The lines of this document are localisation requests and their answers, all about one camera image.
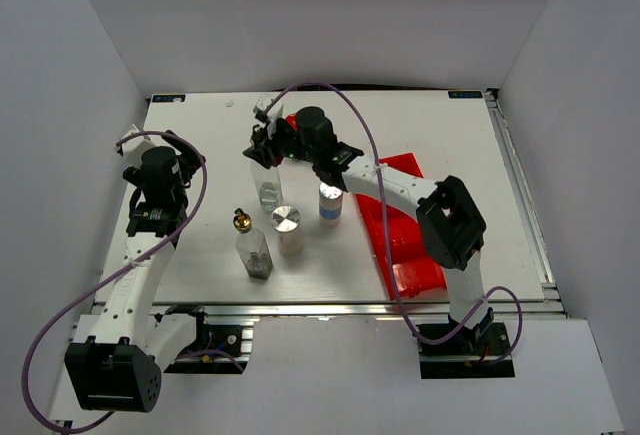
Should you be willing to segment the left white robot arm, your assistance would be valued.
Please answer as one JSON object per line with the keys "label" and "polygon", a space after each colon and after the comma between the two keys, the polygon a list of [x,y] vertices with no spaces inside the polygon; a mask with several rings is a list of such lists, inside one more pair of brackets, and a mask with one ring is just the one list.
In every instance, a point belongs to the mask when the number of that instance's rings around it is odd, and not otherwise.
{"label": "left white robot arm", "polygon": [[171,131],[132,129],[118,146],[133,186],[128,209],[123,274],[111,281],[101,314],[82,342],[69,344],[64,364],[79,406],[91,411],[150,412],[163,372],[180,352],[199,354],[211,329],[190,315],[153,318],[151,308],[180,233],[194,211],[187,190],[205,160]]}

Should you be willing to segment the dark-sauce glass bottle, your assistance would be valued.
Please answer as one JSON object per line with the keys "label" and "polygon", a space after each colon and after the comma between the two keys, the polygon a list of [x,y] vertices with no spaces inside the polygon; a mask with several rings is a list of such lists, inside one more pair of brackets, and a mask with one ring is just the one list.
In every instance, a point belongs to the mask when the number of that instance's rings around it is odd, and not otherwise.
{"label": "dark-sauce glass bottle", "polygon": [[251,217],[241,208],[234,212],[233,225],[237,231],[235,248],[248,276],[267,280],[273,261],[264,233],[253,226]]}

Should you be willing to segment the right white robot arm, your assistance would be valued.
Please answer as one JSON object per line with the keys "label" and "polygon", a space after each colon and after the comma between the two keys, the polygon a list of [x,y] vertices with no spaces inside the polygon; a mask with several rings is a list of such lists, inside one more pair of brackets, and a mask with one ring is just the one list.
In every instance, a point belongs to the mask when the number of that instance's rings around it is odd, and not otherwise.
{"label": "right white robot arm", "polygon": [[258,123],[243,152],[247,158],[265,169],[286,158],[308,162],[321,182],[374,198],[415,220],[427,255],[446,281],[453,345],[472,354],[486,344],[493,321],[480,267],[486,223],[459,178],[431,181],[374,161],[339,141],[316,106],[300,109],[294,124],[260,106],[254,116]]}

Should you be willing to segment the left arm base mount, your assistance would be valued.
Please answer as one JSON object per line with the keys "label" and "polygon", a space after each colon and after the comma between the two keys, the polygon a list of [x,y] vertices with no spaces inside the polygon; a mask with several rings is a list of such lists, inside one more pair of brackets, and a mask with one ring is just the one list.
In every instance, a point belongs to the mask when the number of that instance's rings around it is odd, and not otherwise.
{"label": "left arm base mount", "polygon": [[178,353],[179,358],[163,370],[166,374],[240,374],[247,366],[248,325],[219,322],[210,318],[204,306],[172,305],[153,315],[155,328],[171,316],[186,315],[195,324],[194,340]]}

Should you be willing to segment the clear glass bottle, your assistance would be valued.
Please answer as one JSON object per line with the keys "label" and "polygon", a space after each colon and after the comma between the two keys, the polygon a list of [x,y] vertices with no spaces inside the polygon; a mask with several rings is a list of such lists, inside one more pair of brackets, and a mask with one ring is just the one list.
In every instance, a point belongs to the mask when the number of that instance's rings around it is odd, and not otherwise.
{"label": "clear glass bottle", "polygon": [[261,208],[272,212],[283,204],[280,174],[277,168],[266,169],[255,161],[250,162],[250,172]]}

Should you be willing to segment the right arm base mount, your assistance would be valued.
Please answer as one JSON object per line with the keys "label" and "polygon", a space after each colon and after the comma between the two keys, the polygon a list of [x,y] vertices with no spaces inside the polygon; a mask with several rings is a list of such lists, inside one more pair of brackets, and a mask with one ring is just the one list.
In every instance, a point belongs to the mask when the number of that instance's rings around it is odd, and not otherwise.
{"label": "right arm base mount", "polygon": [[514,378],[506,326],[494,322],[477,345],[461,335],[439,345],[418,342],[420,376],[423,380]]}

